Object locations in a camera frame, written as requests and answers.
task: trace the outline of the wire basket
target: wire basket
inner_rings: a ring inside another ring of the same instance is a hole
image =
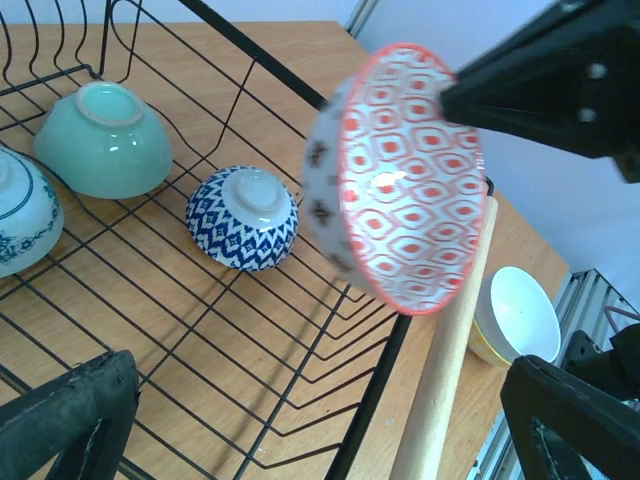
[[[54,101],[103,78],[140,93],[175,154],[163,185],[124,201],[48,172],[65,228],[45,259],[0,280],[0,404],[128,349],[142,395],[119,478],[345,478],[409,318],[335,278],[304,225],[266,272],[196,247],[186,200],[219,168],[267,168],[301,199],[304,130],[324,99],[204,3],[176,4],[206,36],[163,24],[152,2],[106,0],[97,25],[84,0],[0,3],[0,144],[30,156]],[[59,22],[40,24],[45,13]]]

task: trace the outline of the white bowl with blue floral pattern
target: white bowl with blue floral pattern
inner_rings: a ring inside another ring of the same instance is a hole
[[[0,278],[44,257],[62,233],[64,213],[42,172],[25,156],[0,147]]]
[[[223,265],[255,272],[291,253],[298,206],[272,173],[240,165],[218,170],[187,202],[187,227],[196,244]]]

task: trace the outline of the red and white bowl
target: red and white bowl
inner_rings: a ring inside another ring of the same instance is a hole
[[[305,150],[303,210],[319,248],[345,279],[411,315],[460,288],[484,210],[478,133],[440,111],[454,82],[431,52],[391,45],[338,87]]]

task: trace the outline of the ceramic bowl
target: ceramic bowl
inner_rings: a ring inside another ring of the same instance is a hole
[[[509,368],[511,362],[507,361],[498,351],[493,348],[487,337],[484,336],[478,321],[474,318],[471,325],[471,332],[469,333],[469,350],[475,353],[485,362],[500,368]]]
[[[454,81],[427,50],[391,45],[338,87],[305,150],[303,206],[320,250],[344,278],[411,315],[455,295],[481,227],[478,133],[439,109]]]
[[[524,270],[505,267],[485,278],[475,313],[488,342],[508,362],[521,355],[547,362],[558,356],[558,317],[543,288]]]
[[[272,173],[251,166],[218,170],[187,202],[187,227],[207,255],[229,268],[275,267],[293,248],[298,206]]]
[[[44,257],[63,224],[64,213],[47,178],[23,155],[0,147],[0,277]]]
[[[97,198],[147,193],[173,164],[156,113],[132,91],[109,82],[89,83],[58,100],[34,149],[71,189]]]

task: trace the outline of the wall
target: wall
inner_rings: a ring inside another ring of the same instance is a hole
[[[415,42],[459,69],[544,10],[549,0],[381,0],[358,41],[374,51]],[[500,191],[572,271],[598,268],[640,308],[640,185],[609,159],[589,160],[483,132],[487,170]]]
[[[39,23],[58,23],[58,12],[52,0],[32,3],[38,4],[35,10]],[[83,21],[80,0],[59,0],[59,3],[65,22]],[[205,0],[205,3],[232,22],[331,20],[345,25],[358,0]],[[104,1],[85,0],[85,5],[89,22],[102,22]],[[198,20],[178,0],[146,0],[143,6],[162,22]],[[20,0],[0,0],[0,10],[7,23],[31,21],[24,2]],[[119,2],[114,12],[118,21],[131,21],[135,18],[132,15],[133,8],[126,0]]]

